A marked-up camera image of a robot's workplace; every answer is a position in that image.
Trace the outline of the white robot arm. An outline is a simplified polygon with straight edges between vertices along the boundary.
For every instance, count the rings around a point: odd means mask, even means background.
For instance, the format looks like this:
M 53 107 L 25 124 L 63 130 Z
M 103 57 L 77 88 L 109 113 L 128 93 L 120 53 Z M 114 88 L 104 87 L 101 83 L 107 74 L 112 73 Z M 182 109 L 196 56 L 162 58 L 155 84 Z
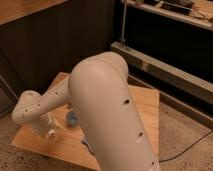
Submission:
M 127 62 L 121 55 L 104 52 L 88 57 L 44 94 L 23 92 L 12 120 L 47 133 L 54 122 L 50 112 L 69 103 L 101 171 L 160 171 L 127 78 Z

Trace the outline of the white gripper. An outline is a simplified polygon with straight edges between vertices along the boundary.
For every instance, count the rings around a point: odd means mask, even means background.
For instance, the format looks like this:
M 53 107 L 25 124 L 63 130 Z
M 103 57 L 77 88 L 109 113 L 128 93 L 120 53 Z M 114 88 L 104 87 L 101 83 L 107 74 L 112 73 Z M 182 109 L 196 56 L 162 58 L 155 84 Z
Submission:
M 33 130 L 41 137 L 48 136 L 48 131 L 57 129 L 57 124 L 55 119 L 51 116 L 50 113 L 46 113 L 38 117 L 31 123 Z

